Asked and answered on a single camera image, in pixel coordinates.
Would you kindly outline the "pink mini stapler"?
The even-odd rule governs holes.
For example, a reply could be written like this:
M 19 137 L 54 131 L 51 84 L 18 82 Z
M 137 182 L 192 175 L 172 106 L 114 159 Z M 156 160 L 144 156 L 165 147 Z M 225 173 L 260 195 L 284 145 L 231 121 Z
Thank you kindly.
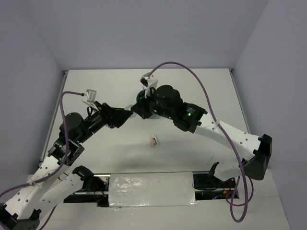
M 151 147 L 159 145 L 158 138 L 155 134 L 151 134 L 151 136 L 150 136 L 150 145 L 151 145 Z

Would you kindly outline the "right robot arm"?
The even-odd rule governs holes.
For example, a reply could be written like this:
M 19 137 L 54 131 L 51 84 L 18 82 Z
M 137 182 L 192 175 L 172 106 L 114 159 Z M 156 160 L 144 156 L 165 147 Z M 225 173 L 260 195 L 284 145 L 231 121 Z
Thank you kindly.
M 205 109 L 182 100 L 178 90 L 170 85 L 141 91 L 131 110 L 143 119 L 153 115 L 168 118 L 184 132 L 208 137 L 232 150 L 238 157 L 229 162 L 213 164 L 209 171 L 209 184 L 220 187 L 226 180 L 242 173 L 253 180 L 263 180 L 272 154 L 272 138 L 241 131 L 227 123 L 214 120 Z

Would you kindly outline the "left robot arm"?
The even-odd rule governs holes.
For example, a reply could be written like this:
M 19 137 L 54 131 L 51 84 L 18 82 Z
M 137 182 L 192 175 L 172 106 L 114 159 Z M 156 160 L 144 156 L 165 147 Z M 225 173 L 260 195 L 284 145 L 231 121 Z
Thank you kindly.
M 84 166 L 78 166 L 59 184 L 54 185 L 84 151 L 82 143 L 102 127 L 119 128 L 133 114 L 123 108 L 95 102 L 87 108 L 88 116 L 69 113 L 60 126 L 59 138 L 49 149 L 37 171 L 15 196 L 1 204 L 0 223 L 6 230 L 35 230 L 41 218 L 71 193 L 93 188 L 102 190 L 104 183 Z

